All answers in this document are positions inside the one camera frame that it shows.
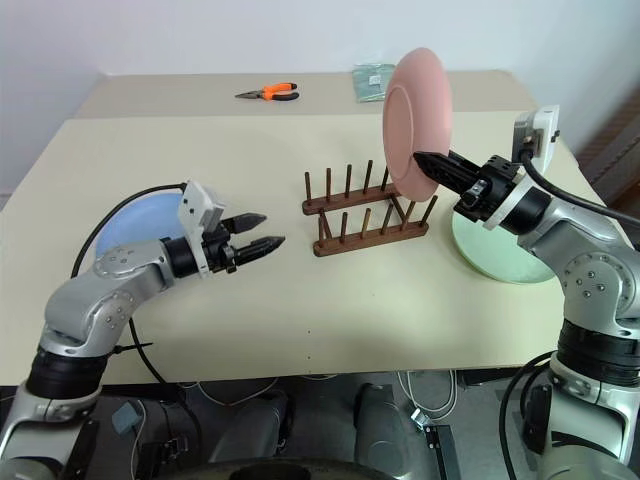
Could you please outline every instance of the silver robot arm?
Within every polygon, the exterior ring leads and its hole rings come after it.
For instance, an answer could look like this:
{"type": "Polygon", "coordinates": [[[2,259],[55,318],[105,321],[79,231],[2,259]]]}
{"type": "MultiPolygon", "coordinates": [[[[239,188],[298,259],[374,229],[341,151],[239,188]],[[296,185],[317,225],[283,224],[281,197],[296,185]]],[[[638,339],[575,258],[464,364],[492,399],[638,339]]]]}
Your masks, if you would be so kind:
{"type": "Polygon", "coordinates": [[[523,431],[527,446],[542,454],[539,478],[636,478],[626,464],[640,406],[640,253],[607,218],[553,198],[520,174],[523,152],[536,168],[548,165],[557,115],[557,107],[543,107],[516,121],[512,162],[493,156],[478,167],[455,152],[415,152],[414,159],[460,194],[455,211],[517,235],[562,286],[551,384],[533,389],[523,431]]]}
{"type": "Polygon", "coordinates": [[[97,425],[89,415],[101,392],[100,380],[140,305],[177,278],[234,272],[284,241],[264,237],[232,247],[231,234],[266,217],[248,213],[221,220],[223,209],[215,194],[189,182],[178,212],[185,237],[116,247],[54,292],[31,373],[18,387],[0,433],[1,478],[57,478],[72,456],[90,456],[83,444],[95,438],[97,425]]]}

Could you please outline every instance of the pliers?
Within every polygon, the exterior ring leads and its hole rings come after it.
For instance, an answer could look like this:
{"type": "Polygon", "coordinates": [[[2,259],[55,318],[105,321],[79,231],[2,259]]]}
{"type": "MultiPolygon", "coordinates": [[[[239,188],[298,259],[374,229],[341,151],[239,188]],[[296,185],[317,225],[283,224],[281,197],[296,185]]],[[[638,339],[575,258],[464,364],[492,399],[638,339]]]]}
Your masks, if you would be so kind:
{"type": "Polygon", "coordinates": [[[269,85],[262,87],[262,90],[252,90],[246,93],[239,93],[236,98],[262,98],[263,100],[279,100],[286,102],[287,100],[295,100],[300,96],[298,92],[292,93],[277,93],[277,92],[290,92],[298,88],[295,83],[278,83],[277,85],[269,85]]]}

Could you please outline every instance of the light green plate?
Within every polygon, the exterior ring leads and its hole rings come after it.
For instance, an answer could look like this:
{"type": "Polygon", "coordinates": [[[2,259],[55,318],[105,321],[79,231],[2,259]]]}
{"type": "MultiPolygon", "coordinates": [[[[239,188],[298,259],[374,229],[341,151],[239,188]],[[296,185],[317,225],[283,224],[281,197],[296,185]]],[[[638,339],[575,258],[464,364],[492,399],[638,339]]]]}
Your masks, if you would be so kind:
{"type": "Polygon", "coordinates": [[[453,238],[462,256],[485,275],[509,283],[540,283],[553,272],[518,246],[517,237],[505,229],[487,230],[455,213],[451,220],[453,238]]]}

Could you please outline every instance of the pink plate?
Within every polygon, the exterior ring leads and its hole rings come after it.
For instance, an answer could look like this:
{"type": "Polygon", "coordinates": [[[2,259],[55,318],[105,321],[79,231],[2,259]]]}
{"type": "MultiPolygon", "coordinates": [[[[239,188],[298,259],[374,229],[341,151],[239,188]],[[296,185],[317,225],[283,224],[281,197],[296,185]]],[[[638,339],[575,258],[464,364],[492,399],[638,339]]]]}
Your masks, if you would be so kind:
{"type": "Polygon", "coordinates": [[[438,187],[422,173],[413,152],[449,154],[452,112],[451,88],[438,57],[426,48],[405,55],[387,87],[382,138],[393,184],[409,200],[424,202],[438,187]]]}

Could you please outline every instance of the table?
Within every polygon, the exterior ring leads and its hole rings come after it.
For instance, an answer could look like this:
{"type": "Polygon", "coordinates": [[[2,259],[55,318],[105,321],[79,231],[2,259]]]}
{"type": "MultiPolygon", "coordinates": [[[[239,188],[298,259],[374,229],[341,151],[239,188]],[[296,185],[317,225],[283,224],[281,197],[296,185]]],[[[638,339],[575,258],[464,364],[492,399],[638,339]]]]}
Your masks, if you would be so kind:
{"type": "MultiPolygon", "coordinates": [[[[477,163],[492,154],[508,157],[519,113],[456,112],[452,148],[477,163]]],[[[563,301],[557,280],[508,285],[477,273],[456,251],[456,197],[443,188],[425,237],[332,257],[312,254],[317,223],[301,212],[303,174],[311,173],[320,195],[325,168],[333,168],[334,185],[343,185],[352,163],[357,188],[373,159],[372,185],[379,182],[377,112],[95,117],[63,125],[2,214],[0,384],[28,374],[46,301],[68,278],[95,223],[135,191],[186,179],[214,188],[227,215],[268,216],[236,237],[236,246],[263,235],[287,240],[232,275],[179,281],[138,310],[140,335],[154,342],[147,354],[169,381],[506,366],[557,341],[563,301]]],[[[549,178],[597,200],[562,141],[549,178]]],[[[348,231],[359,230],[363,211],[350,210],[348,231]]],[[[382,223],[384,211],[374,205],[370,228],[382,223]]],[[[336,231],[340,212],[328,216],[336,231]]],[[[125,333],[121,343],[128,341],[125,333]]],[[[110,360],[104,381],[153,379],[130,353],[110,360]]]]}

